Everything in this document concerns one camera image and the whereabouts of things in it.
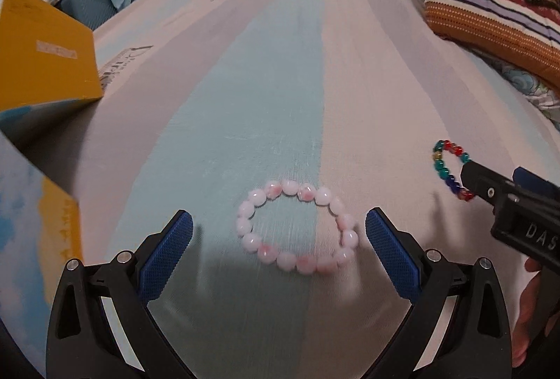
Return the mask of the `person's right hand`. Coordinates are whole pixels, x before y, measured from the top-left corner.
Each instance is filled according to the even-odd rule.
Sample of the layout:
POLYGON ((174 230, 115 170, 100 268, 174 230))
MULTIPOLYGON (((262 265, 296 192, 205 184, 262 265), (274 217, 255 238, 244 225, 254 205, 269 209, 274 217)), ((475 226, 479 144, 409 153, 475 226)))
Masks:
POLYGON ((543 310, 537 308, 537 300, 543 282, 542 265, 536 260, 528 257, 524 268, 528 273, 533 273, 519 299, 519 313, 516 324, 512 330, 512 366, 520 367, 527 357, 527 351, 531 344, 531 327, 534 314, 543 315, 543 310))

